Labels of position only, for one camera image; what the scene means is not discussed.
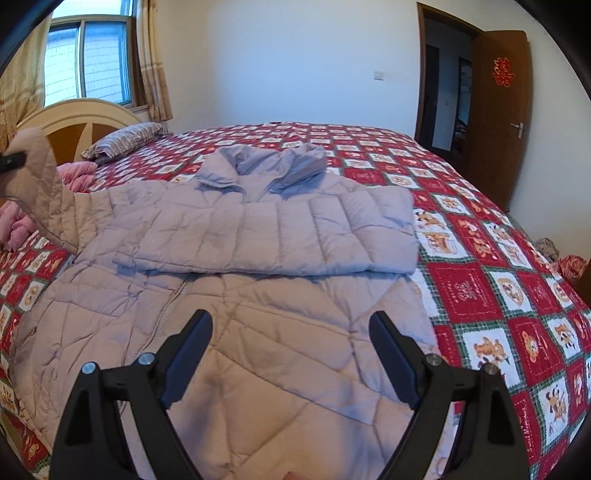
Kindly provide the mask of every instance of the quilt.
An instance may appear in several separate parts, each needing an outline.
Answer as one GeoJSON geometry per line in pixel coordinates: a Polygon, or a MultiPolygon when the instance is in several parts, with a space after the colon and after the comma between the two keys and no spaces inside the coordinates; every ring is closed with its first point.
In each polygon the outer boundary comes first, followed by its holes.
{"type": "MultiPolygon", "coordinates": [[[[282,150],[324,147],[329,170],[414,196],[420,260],[412,279],[445,360],[499,367],[512,395],[532,479],[544,479],[591,401],[591,310],[488,198],[410,137],[386,129],[294,122],[238,125],[165,137],[101,167],[91,190],[140,180],[184,182],[233,144],[282,150]]],[[[34,234],[0,252],[0,429],[23,464],[48,475],[50,455],[20,420],[7,376],[21,316],[69,265],[69,254],[34,234]]],[[[459,419],[461,405],[456,408],[459,419]]]]}

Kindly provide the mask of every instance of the headboard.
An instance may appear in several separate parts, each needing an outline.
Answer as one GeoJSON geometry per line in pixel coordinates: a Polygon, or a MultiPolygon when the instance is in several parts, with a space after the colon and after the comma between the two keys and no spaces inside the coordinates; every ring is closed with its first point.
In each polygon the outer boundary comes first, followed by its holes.
{"type": "Polygon", "coordinates": [[[55,103],[26,117],[19,130],[39,127],[47,136],[58,165],[81,160],[80,153],[104,136],[140,123],[115,103],[82,98],[55,103]]]}

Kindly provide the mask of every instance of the bolt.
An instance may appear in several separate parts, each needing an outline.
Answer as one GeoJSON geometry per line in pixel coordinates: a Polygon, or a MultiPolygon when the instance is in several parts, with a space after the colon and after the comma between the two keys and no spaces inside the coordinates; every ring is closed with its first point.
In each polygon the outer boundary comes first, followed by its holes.
{"type": "Polygon", "coordinates": [[[441,358],[439,355],[436,355],[434,353],[428,354],[425,357],[425,360],[432,367],[438,367],[439,365],[441,365],[443,363],[443,358],[441,358]]]}
{"type": "Polygon", "coordinates": [[[85,375],[90,375],[92,372],[96,370],[96,363],[94,362],[87,362],[82,365],[82,373],[85,375]]]}
{"type": "Polygon", "coordinates": [[[153,353],[142,353],[138,358],[140,365],[152,365],[154,360],[156,360],[156,355],[153,353]]]}
{"type": "Polygon", "coordinates": [[[482,369],[489,375],[496,375],[499,372],[499,369],[493,364],[484,364],[482,369]]]}

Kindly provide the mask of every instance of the striped pillow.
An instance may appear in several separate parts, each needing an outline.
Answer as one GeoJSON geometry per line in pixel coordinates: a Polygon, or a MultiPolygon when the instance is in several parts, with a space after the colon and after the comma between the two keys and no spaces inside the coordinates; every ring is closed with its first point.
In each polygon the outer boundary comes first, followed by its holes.
{"type": "Polygon", "coordinates": [[[100,157],[113,161],[132,153],[162,135],[170,135],[163,124],[146,122],[131,125],[101,138],[81,155],[82,158],[88,160],[100,157]]]}

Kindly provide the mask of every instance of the door handle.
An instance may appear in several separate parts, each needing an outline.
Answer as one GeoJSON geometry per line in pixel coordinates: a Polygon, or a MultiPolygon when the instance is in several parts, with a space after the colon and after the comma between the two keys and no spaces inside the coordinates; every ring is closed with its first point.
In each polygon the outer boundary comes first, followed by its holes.
{"type": "Polygon", "coordinates": [[[517,130],[519,130],[517,133],[517,138],[519,138],[521,140],[521,137],[523,137],[523,127],[524,127],[523,122],[520,122],[519,125],[511,124],[511,126],[515,127],[517,130]]]}

